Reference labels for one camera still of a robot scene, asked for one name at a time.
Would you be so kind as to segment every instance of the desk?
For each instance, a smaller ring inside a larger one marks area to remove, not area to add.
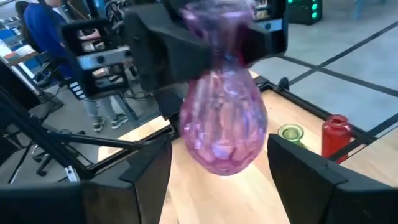
[[[33,81],[27,73],[30,70],[23,64],[24,62],[33,59],[38,56],[36,51],[31,52],[25,56],[18,57],[17,59],[7,59],[1,57],[1,60],[18,76],[18,78],[25,83],[25,85],[32,90],[37,96],[42,95],[42,90],[37,86],[36,82]]]
[[[276,133],[283,124],[298,124],[305,132],[302,143],[320,153],[323,120],[273,91],[265,91],[262,99],[268,112],[268,133]],[[168,121],[158,117],[119,139],[137,141],[167,125]],[[182,139],[173,141],[172,146],[172,168],[161,224],[289,223],[269,170],[266,143],[249,167],[231,177],[208,173],[190,157]],[[119,150],[101,147],[98,160]]]
[[[384,184],[398,187],[398,128],[360,150],[341,165]]]

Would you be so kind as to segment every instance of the jeans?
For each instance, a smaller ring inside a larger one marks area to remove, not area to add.
[[[111,98],[106,97],[102,98],[99,100],[82,100],[88,116],[93,120],[93,121],[98,121],[100,120],[100,116],[98,115],[98,106],[101,106],[104,111],[105,115],[108,117],[110,120],[117,119],[118,116],[116,115],[115,111],[113,110],[112,104],[111,104]]]

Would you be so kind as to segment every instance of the black panel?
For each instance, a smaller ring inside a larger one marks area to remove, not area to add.
[[[293,224],[398,223],[398,189],[344,168],[276,134],[272,178]]]
[[[289,22],[312,25],[322,19],[323,0],[287,0]]]
[[[0,223],[159,223],[171,158],[164,136],[132,154],[124,169],[114,166],[105,171],[112,175],[101,174],[94,182],[0,187]]]

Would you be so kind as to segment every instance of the black metal frame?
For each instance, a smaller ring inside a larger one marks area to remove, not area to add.
[[[286,82],[280,82],[278,85],[276,85],[265,79],[264,77],[257,77],[254,79],[254,81],[256,82],[261,92],[272,90],[280,96],[283,96],[285,99],[308,111],[309,113],[314,114],[320,119],[325,120],[331,115],[329,112],[291,93],[289,91],[289,84]],[[99,171],[111,167],[111,165],[123,160],[133,151],[139,150],[144,147],[147,144],[147,141],[157,139],[158,137],[165,134],[171,135],[172,139],[177,139],[179,137],[178,131],[175,131],[175,129],[173,128],[178,126],[178,124],[175,124],[176,122],[178,122],[176,120],[172,121],[171,125],[168,125],[154,132],[150,136],[136,142],[105,139],[80,134],[62,134],[51,132],[43,128],[41,124],[36,121],[36,119],[32,119],[30,114],[21,105],[16,103],[12,99],[12,97],[9,96],[9,94],[3,89],[0,89],[0,110],[8,111],[7,115],[10,117],[10,119],[12,119],[13,122],[23,132],[25,132],[26,135],[28,135],[38,145],[40,145],[44,151],[48,152],[55,160],[57,160],[61,164],[61,166],[74,167],[81,179],[92,179],[94,175],[96,175]],[[353,141],[351,144],[346,146],[344,148],[344,154],[347,154],[356,149],[360,144],[371,144],[377,139],[377,134],[397,122],[398,113],[392,118],[377,126],[376,128],[370,130],[369,132],[365,132],[356,126],[353,126],[353,136],[357,139],[359,138],[359,141]],[[75,142],[81,144],[92,144],[97,146],[118,147],[123,148],[123,150],[87,168],[80,161],[78,161],[77,158],[72,156],[69,151],[61,145],[61,142]],[[333,155],[332,158],[335,161],[344,154],[342,154],[341,152],[337,155]]]
[[[264,77],[256,77],[254,81],[257,83],[257,86],[259,87],[261,92],[271,90],[279,94],[280,96],[283,96],[286,100],[291,101],[295,105],[303,108],[304,110],[308,111],[311,114],[314,114],[316,117],[326,120],[327,117],[331,115],[331,113],[315,106],[314,104],[301,99],[300,97],[296,96],[295,94],[291,93],[287,88],[283,88],[280,85],[276,85],[269,80],[265,79]],[[393,124],[398,122],[398,113],[394,115],[392,118],[388,119],[384,124],[380,124],[379,126],[375,127],[369,132],[365,132],[362,129],[353,126],[353,136],[357,138],[357,141],[353,141],[351,144],[347,145],[344,150],[345,153],[342,155],[338,154],[338,157],[333,155],[333,160],[336,161],[338,160],[341,156],[353,151],[356,149],[358,146],[365,144],[371,144],[375,140],[377,140],[376,135],[379,134],[380,132],[384,131],[388,127],[392,126]],[[176,127],[176,124],[171,124],[168,125],[151,135],[147,136],[146,138],[140,140],[139,142],[129,142],[129,141],[121,141],[121,140],[114,140],[114,139],[104,139],[104,138],[96,138],[96,137],[91,137],[91,136],[82,136],[78,134],[72,134],[72,135],[64,135],[64,134],[55,134],[54,137],[59,138],[59,140],[67,140],[70,142],[77,142],[77,143],[82,143],[82,144],[94,144],[94,145],[100,145],[100,146],[109,146],[109,147],[118,147],[118,148],[123,148],[123,150],[109,156],[108,158],[104,159],[103,161],[98,162],[97,164],[93,165],[90,167],[90,170],[92,173],[97,174],[98,172],[102,170],[106,170],[107,168],[111,167],[113,164],[117,163],[120,160],[123,160],[126,156],[128,156],[132,151],[132,149],[138,149],[142,142],[146,141],[151,141],[154,139],[157,139],[159,136],[165,135],[165,134],[171,134],[172,135],[172,140],[177,139],[179,137],[179,133],[175,131],[173,128]]]

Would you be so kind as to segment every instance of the red bottle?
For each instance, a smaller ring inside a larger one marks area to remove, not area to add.
[[[322,125],[322,156],[329,157],[351,141],[351,126],[342,115],[330,116]],[[344,155],[336,161],[340,164],[348,158]]]

